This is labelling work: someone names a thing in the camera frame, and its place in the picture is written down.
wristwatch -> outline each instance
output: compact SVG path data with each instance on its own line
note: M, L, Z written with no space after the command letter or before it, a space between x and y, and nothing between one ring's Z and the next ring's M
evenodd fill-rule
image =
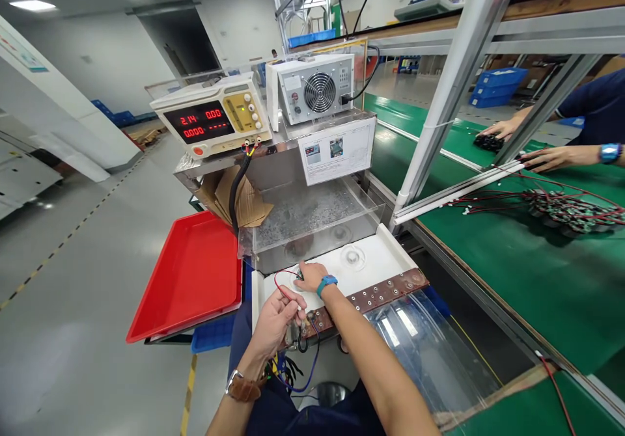
M260 397L260 390L267 382L263 372L258 381L246 379L239 370L232 371L226 384L225 394L238 402L253 402Z
M623 153L623 146L620 143L607 143L601 145L599 158L603 164L612 164Z
M334 277L334 275L326 275L326 276L324 276L321 279L321 283L319 284L319 287L317 287L317 296L318 297L321 297L321 291L328 284L339 284L339 281Z

red box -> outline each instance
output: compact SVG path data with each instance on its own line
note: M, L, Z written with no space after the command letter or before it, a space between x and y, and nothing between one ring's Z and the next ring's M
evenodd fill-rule
M237 239L209 211L176 220L132 321L127 343L182 331L238 308Z

blue watch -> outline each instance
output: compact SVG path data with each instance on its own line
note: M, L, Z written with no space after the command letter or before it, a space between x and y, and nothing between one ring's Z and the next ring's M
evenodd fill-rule
M599 158L603 164L612 164L623 153L623 146L620 143L607 143L601 145Z
M321 297L321 291L329 284L339 284L339 281L334 277L334 275L326 275L321 279L321 283L317 288L317 296Z

dashed yellow line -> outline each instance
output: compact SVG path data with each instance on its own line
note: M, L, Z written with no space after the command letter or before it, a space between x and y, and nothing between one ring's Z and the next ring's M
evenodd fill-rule
M191 369L187 381L187 394L184 398L184 408L182 409L182 421L180 423L180 436L187 436L189 426L189 415L191 414L191 398L193 397L193 386L195 385L195 367L197 366L197 355L191 358Z
M0 305L0 311L4 310L5 307L8 306L8 304L11 302L11 300L13 298L15 298L15 296L17 296L18 293L20 293L28 284L29 281L31 281L33 278L35 278L37 276L37 274L41 271L41 269L44 267L44 265L46 265L56 254L59 253L59 250L61 250L61 248L63 248L63 246L65 246L65 244L67 244L67 241L69 241L72 236L74 234L76 234L76 232L85 224L85 222L91 218L93 216L93 214L98 211L100 209L100 207L102 206L102 204L113 194L113 192L115 192L117 190L117 188L119 187L119 185L126 180L126 178L136 169L136 167L140 164L140 162L142 162L145 157L156 147L156 144L154 146L152 146L152 148L145 152L138 160L137 162L132 166L132 168L130 168L130 170L128 170L128 172L124 175L123 178L121 178L121 180L117 183L117 185L111 189L110 192L108 192L108 194L106 194L106 197L104 197L100 203L98 203L96 205L96 207L91 210L91 212L85 217L83 218L83 220L78 223L78 225L76 225L76 227L72 230L71 233L69 233L65 239L63 240L63 242L61 244L59 244L59 246L54 249L54 251L52 251L52 253L48 256L48 258L44 259L41 264L39 264L39 266L30 274L30 276L24 280L24 283L20 284L16 290L13 292L13 294L11 296L8 297L8 299L2 303Z

digital display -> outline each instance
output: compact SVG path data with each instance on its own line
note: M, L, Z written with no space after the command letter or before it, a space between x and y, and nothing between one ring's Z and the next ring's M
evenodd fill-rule
M219 101L169 111L164 115L185 143L197 143L234 133Z

